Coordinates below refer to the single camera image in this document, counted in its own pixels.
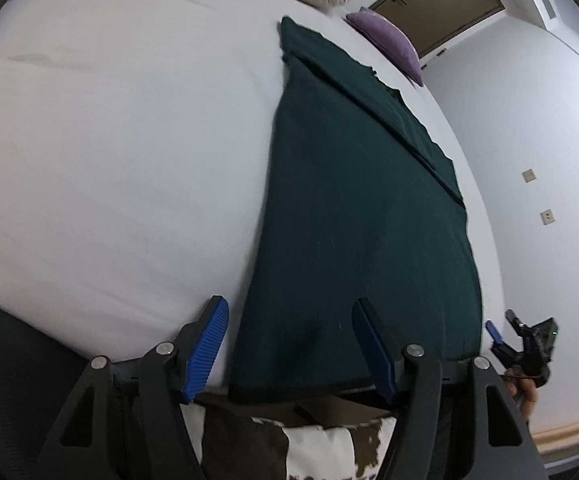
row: door frame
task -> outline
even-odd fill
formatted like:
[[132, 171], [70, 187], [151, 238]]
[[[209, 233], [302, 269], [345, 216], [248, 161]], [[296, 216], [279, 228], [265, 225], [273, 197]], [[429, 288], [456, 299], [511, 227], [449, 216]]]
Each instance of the door frame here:
[[[371, 10], [376, 10], [379, 6], [381, 6], [383, 3], [385, 3], [387, 0], [376, 0], [373, 4], [371, 4], [369, 6], [369, 8]], [[432, 52], [435, 48], [438, 48], [439, 46], [441, 46], [444, 43], [447, 43], [447, 41], [451, 40], [452, 38], [455, 38], [458, 34], [460, 34], [461, 32], [466, 31], [468, 28], [473, 27], [474, 25], [476, 25], [476, 23], [480, 23], [482, 22], [482, 20], [485, 20], [487, 18], [489, 18], [490, 16], [493, 16], [494, 14], [496, 14], [497, 12], [501, 12], [502, 10], [505, 10], [505, 6], [503, 5], [501, 0], [496, 0], [498, 2], [498, 6], [495, 7], [495, 9], [490, 10], [489, 12], [486, 12], [485, 14], [482, 14], [480, 16], [478, 16], [477, 18], [473, 19], [471, 22], [469, 23], [465, 23], [463, 26], [458, 27], [457, 29], [453, 30], [452, 32], [450, 32], [447, 36], [444, 36], [443, 38], [441, 38], [440, 40], [438, 40], [436, 43], [434, 43], [433, 45], [431, 45], [428, 49], [426, 49], [425, 52], [419, 52], [418, 56], [419, 58], [422, 58], [424, 56], [427, 56], [427, 54], [429, 54], [430, 52]]]

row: brown and white patterned cloth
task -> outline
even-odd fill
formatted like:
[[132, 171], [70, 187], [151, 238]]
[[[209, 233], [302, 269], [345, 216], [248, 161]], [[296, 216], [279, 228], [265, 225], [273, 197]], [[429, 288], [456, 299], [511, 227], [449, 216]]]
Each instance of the brown and white patterned cloth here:
[[207, 480], [372, 480], [396, 419], [287, 428], [213, 405], [181, 406]]

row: blue ribbed rubber pad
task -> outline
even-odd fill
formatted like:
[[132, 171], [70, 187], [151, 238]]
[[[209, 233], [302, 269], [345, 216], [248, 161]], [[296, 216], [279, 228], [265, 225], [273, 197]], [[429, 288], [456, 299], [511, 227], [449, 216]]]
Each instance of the blue ribbed rubber pad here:
[[224, 333], [229, 324], [229, 305], [223, 298], [212, 314], [205, 330], [201, 334], [198, 344], [189, 358], [187, 366], [187, 381], [182, 389], [182, 396], [186, 402], [205, 390], [211, 367], [216, 360], [216, 354], [223, 342]]
[[501, 336], [501, 333], [498, 332], [498, 330], [494, 326], [494, 323], [487, 320], [487, 322], [485, 323], [485, 328], [487, 329], [487, 332], [490, 333], [490, 336], [492, 336], [492, 339], [496, 344], [499, 345], [503, 344], [503, 336]]
[[398, 393], [394, 382], [394, 364], [383, 348], [365, 310], [360, 302], [354, 303], [351, 309], [351, 325], [356, 340], [361, 346], [363, 357], [369, 368], [376, 391], [389, 403], [394, 402]]

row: metal screw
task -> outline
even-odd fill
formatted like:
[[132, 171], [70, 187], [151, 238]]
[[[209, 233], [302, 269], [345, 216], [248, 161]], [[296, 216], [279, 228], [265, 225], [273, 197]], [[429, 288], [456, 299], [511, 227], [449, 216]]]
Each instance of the metal screw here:
[[94, 370], [100, 370], [105, 368], [107, 365], [107, 358], [105, 356], [99, 355], [92, 359], [92, 368]]
[[478, 356], [476, 359], [474, 359], [474, 366], [476, 368], [480, 368], [480, 370], [487, 370], [487, 368], [489, 368], [489, 361], [486, 357]]
[[423, 357], [425, 348], [421, 345], [407, 345], [407, 353], [412, 357]]
[[169, 355], [173, 352], [173, 349], [174, 349], [173, 343], [165, 341], [164, 343], [160, 343], [160, 345], [156, 347], [156, 353], [160, 355]]

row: purple pillow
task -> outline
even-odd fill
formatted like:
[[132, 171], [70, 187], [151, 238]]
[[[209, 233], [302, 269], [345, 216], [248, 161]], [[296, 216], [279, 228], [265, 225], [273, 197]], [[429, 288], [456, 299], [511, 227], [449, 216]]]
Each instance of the purple pillow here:
[[346, 20], [374, 44], [398, 70], [419, 86], [423, 86], [423, 71], [416, 49], [394, 23], [365, 7], [359, 12], [350, 12]]

